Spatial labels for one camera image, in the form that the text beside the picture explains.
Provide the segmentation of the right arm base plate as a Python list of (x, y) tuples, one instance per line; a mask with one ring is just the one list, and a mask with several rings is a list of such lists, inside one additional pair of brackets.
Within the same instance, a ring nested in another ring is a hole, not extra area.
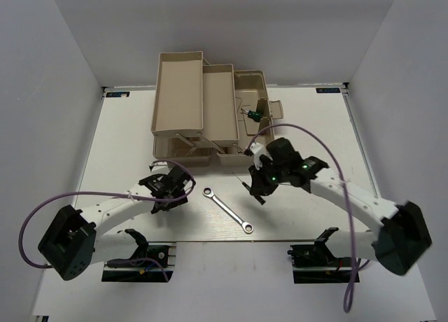
[(350, 257), (328, 257), (311, 244), (290, 245), (287, 254), (292, 263), (294, 284), (347, 284), (350, 281)]

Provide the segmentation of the stubby green screwdriver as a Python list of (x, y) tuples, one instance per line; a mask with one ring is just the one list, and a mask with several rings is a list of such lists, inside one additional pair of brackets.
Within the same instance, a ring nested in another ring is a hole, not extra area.
[(263, 114), (257, 111), (251, 111), (251, 110), (245, 110), (245, 109), (241, 109), (241, 112), (247, 116), (247, 118), (253, 120), (256, 123), (259, 123), (262, 118), (263, 118)]

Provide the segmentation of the beige cantilever toolbox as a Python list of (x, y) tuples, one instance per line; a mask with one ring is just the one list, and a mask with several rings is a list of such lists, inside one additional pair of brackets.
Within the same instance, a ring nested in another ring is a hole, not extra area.
[[(263, 114), (254, 122), (241, 109)], [(183, 165), (207, 166), (213, 156), (225, 167), (247, 167), (252, 138), (268, 144), (263, 128), (284, 116), (280, 101), (268, 97), (261, 70), (210, 64), (201, 51), (159, 56), (151, 132), (153, 156)]]

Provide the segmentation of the thin black green screwdriver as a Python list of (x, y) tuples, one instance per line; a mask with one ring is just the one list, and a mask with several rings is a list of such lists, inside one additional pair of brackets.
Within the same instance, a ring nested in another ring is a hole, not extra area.
[(251, 190), (251, 187), (246, 183), (246, 182), (244, 182), (243, 180), (241, 180), (238, 176), (235, 176), (238, 180), (239, 180), (239, 182), (245, 187), (245, 189), (247, 189), (249, 192), (250, 192), (250, 190)]

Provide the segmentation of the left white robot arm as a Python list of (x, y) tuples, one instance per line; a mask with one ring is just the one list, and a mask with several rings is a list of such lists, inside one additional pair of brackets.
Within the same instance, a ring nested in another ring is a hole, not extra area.
[(83, 273), (91, 264), (109, 267), (158, 267), (159, 253), (151, 254), (145, 236), (121, 225), (144, 213), (156, 214), (187, 203), (194, 178), (183, 168), (157, 167), (123, 194), (111, 193), (94, 206), (68, 205), (53, 218), (38, 250), (65, 281)]

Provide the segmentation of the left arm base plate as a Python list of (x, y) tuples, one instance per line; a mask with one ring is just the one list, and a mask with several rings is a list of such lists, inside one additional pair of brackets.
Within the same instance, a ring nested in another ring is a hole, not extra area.
[(176, 243), (151, 243), (136, 252), (131, 262), (105, 264), (101, 276), (104, 283), (161, 284), (171, 280), (176, 263)]

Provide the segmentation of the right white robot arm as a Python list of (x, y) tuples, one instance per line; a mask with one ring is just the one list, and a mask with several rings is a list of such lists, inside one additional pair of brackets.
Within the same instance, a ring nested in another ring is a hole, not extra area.
[(253, 160), (248, 171), (254, 198), (269, 196), (285, 183), (334, 204), (367, 227), (364, 232), (330, 227), (312, 244), (292, 246), (288, 254), (297, 268), (323, 267), (353, 256), (377, 261), (403, 276), (433, 243), (418, 205), (375, 197), (343, 182), (326, 162), (315, 156), (303, 158), (283, 137), (267, 146), (252, 143), (244, 153)]

